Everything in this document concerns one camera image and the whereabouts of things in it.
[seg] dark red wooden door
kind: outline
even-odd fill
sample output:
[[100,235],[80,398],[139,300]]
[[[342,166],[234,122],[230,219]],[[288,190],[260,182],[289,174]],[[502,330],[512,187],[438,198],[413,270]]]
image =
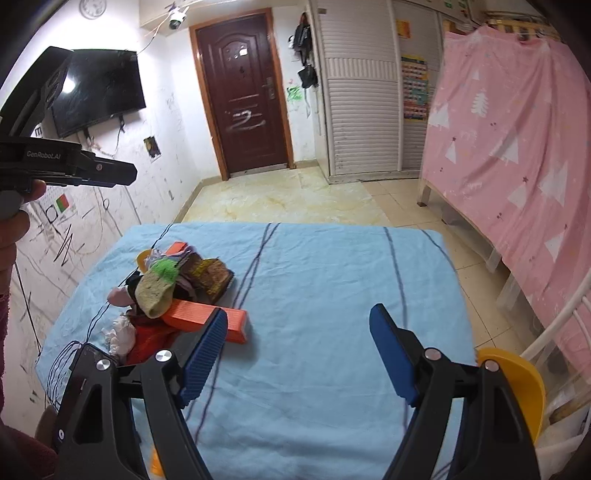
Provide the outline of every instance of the dark red wooden door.
[[265,15],[197,30],[228,172],[287,164]]

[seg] door frame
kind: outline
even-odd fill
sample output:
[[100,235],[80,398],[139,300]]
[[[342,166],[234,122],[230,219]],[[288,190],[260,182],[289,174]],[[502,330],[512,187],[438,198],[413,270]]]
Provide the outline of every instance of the door frame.
[[203,65],[203,55],[201,53],[201,46],[197,40],[197,30],[216,25],[218,23],[225,22],[227,20],[236,20],[238,18],[250,17],[252,15],[265,15],[267,22],[267,40],[271,47],[271,59],[273,63],[273,71],[277,80],[277,95],[279,100],[279,106],[281,111],[281,122],[283,124],[283,134],[285,137],[285,147],[287,149],[287,167],[295,168],[294,165],[294,150],[291,143],[291,131],[289,120],[287,119],[287,103],[285,101],[285,92],[283,88],[283,75],[281,73],[281,64],[279,62],[279,54],[277,52],[277,44],[275,43],[275,30],[273,29],[273,13],[271,8],[260,8],[257,10],[250,10],[241,14],[225,15],[223,17],[217,17],[212,20],[191,25],[189,27],[189,34],[191,36],[191,46],[193,48],[193,58],[195,60],[195,68],[197,70],[197,80],[199,81],[199,89],[201,90],[201,97],[203,99],[203,106],[205,109],[205,117],[207,118],[207,125],[212,135],[213,149],[216,153],[217,164],[222,175],[222,180],[228,180],[230,175],[228,173],[228,164],[223,153],[222,139],[217,129],[216,120],[213,115],[213,103],[209,88],[207,86],[207,79],[205,76],[205,69]]

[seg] human hand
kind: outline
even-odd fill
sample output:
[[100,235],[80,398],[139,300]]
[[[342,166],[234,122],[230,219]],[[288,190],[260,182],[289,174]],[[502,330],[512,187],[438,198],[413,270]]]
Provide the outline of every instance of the human hand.
[[[34,180],[33,189],[24,197],[25,203],[41,198],[47,186],[44,181]],[[31,222],[23,210],[8,220],[0,221],[0,296],[8,293],[12,266],[17,259],[17,244],[28,232]]]

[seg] marble floor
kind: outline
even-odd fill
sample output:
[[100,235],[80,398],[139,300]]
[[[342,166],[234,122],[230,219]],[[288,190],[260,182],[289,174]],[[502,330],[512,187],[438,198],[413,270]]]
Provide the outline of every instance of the marble floor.
[[474,347],[521,353],[524,346],[515,318],[496,306],[508,270],[501,264],[491,274],[476,253],[478,239],[461,239],[456,228],[441,221],[446,206],[435,193],[427,207],[419,207],[417,187],[418,180],[329,185],[318,167],[275,170],[204,187],[183,222],[345,223],[435,230],[443,235],[456,267]]

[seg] black bag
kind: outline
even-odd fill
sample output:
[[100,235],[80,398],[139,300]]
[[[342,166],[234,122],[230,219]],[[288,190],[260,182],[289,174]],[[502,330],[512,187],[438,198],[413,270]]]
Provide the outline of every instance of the black bag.
[[300,24],[295,29],[294,50],[300,52],[301,64],[306,65],[312,52],[312,30],[306,12],[300,17]]
[[306,89],[318,85],[318,75],[312,65],[306,65],[297,73],[300,76],[301,87]]

